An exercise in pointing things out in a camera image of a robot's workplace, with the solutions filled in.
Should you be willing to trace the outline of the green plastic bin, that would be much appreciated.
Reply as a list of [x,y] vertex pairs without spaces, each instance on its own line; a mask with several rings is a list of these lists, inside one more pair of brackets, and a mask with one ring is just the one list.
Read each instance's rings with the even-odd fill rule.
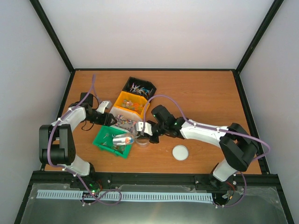
[[131,150],[132,145],[125,146],[114,146],[113,138],[119,134],[127,134],[127,130],[115,127],[115,126],[102,126],[93,140],[93,144],[97,146],[100,150],[105,150],[107,152],[113,153],[116,156],[122,158],[127,158]]

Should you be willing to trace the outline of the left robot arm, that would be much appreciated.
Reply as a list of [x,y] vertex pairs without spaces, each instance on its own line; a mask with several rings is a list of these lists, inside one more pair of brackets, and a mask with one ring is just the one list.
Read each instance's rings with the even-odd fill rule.
[[94,98],[91,93],[81,93],[80,101],[70,104],[62,117],[39,128],[40,162],[81,176],[80,181],[87,188],[96,185],[97,176],[94,174],[94,166],[76,154],[72,132],[84,121],[101,126],[112,126],[117,122],[113,114],[106,112],[112,103],[102,101],[97,108],[93,108]]

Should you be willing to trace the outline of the white translucent plastic bin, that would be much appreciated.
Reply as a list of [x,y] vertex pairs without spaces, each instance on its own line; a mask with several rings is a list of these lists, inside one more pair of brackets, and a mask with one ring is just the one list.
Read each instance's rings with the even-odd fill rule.
[[135,123],[140,122],[142,120],[137,113],[131,110],[125,110],[122,107],[115,106],[112,107],[110,113],[113,114],[113,116],[117,120],[117,123],[114,126],[127,130],[131,134],[136,135],[134,128]]

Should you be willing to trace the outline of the black plastic bin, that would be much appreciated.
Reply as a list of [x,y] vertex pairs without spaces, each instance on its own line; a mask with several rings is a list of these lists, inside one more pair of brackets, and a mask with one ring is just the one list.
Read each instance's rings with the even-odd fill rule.
[[149,99],[155,95],[157,88],[152,82],[129,77],[122,90]]

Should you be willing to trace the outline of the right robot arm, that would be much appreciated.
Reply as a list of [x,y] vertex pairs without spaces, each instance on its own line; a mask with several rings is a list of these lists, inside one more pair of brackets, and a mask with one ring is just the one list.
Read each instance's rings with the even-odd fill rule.
[[236,172],[245,172],[259,149],[257,141],[251,139],[237,123],[218,127],[183,117],[175,118],[162,105],[156,106],[151,113],[155,118],[154,122],[139,121],[134,125],[139,139],[158,144],[159,137],[166,135],[172,138],[199,140],[222,150],[224,160],[213,168],[209,176],[209,184],[214,188],[220,187]]

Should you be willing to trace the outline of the silver metal scoop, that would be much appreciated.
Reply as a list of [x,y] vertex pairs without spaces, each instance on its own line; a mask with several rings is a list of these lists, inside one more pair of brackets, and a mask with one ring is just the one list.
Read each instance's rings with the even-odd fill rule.
[[131,145],[134,143],[134,141],[135,141],[135,137],[130,133],[119,134],[113,137],[114,146]]

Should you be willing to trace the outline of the yellow plastic bin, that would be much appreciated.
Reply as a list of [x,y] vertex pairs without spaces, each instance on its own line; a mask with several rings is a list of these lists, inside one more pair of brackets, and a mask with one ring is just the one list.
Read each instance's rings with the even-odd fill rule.
[[127,112],[132,112],[138,115],[140,118],[143,118],[145,112],[147,111],[145,109],[147,102],[147,99],[143,96],[121,91],[116,102],[114,103],[114,107],[123,109]]

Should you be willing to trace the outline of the clear plastic cup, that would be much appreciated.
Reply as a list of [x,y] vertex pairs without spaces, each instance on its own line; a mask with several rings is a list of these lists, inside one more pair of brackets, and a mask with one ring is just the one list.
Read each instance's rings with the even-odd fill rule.
[[135,138],[135,143],[141,148],[146,148],[150,145],[150,141],[148,139]]

